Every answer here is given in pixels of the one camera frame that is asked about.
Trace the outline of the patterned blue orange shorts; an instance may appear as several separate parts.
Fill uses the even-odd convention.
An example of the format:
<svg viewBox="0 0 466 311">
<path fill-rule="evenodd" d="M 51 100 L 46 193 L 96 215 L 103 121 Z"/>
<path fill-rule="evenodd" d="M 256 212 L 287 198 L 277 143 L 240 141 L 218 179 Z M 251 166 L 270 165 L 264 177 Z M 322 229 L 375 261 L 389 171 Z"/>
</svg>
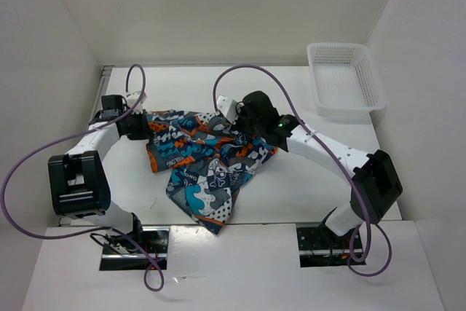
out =
<svg viewBox="0 0 466 311">
<path fill-rule="evenodd" d="M 167 197 L 214 235 L 229 220 L 240 189 L 277 153 L 263 138 L 236 130 L 220 114 L 152 111 L 146 115 L 151 170 L 169 170 Z"/>
</svg>

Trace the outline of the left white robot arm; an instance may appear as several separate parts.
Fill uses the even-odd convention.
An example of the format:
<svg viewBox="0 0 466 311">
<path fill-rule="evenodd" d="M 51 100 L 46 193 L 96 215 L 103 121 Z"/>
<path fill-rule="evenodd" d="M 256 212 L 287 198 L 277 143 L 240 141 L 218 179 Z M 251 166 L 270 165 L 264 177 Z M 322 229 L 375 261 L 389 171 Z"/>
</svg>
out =
<svg viewBox="0 0 466 311">
<path fill-rule="evenodd" d="M 103 160 L 121 137 L 146 140 L 149 125 L 144 92 L 104 95 L 102 109 L 91 119 L 88 133 L 65 154 L 48 161 L 52 206 L 58 216 L 84 220 L 119 231 L 110 237 L 131 253 L 143 248 L 146 238 L 138 217 L 111 200 Z"/>
</svg>

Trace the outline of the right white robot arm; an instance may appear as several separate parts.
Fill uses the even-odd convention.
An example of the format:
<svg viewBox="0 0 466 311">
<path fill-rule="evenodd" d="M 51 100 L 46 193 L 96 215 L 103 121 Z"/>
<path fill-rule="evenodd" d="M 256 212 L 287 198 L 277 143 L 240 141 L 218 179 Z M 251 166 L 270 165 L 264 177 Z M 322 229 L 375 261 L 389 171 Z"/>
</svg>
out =
<svg viewBox="0 0 466 311">
<path fill-rule="evenodd" d="M 350 185 L 349 201 L 321 222 L 320 242 L 328 248 L 338 246 L 346 233 L 365 221 L 378 224 L 403 192 L 388 153 L 354 149 L 313 130 L 292 114 L 280 114 L 262 91 L 252 92 L 240 102 L 220 97 L 216 103 L 241 133 L 259 136 L 270 146 L 311 160 Z"/>
</svg>

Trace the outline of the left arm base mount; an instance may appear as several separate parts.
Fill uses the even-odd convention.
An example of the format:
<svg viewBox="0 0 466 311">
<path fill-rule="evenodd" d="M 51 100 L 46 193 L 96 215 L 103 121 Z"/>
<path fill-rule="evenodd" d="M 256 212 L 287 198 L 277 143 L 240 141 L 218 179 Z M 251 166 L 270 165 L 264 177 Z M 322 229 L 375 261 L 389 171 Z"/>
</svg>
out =
<svg viewBox="0 0 466 311">
<path fill-rule="evenodd" d="M 91 234 L 102 248 L 100 271 L 145 270 L 149 260 L 130 241 L 120 235 Z M 139 244 L 155 259 L 162 270 L 167 268 L 167 251 L 170 238 L 169 227 L 144 227 Z"/>
</svg>

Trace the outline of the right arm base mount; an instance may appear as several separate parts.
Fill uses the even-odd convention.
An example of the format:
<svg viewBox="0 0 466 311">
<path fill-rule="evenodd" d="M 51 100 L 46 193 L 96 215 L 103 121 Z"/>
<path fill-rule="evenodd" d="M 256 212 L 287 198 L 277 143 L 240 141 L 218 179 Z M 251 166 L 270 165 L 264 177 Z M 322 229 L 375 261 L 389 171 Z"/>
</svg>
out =
<svg viewBox="0 0 466 311">
<path fill-rule="evenodd" d="M 353 229 L 338 237 L 324 237 L 316 223 L 296 226 L 300 267 L 346 266 L 350 258 Z"/>
</svg>

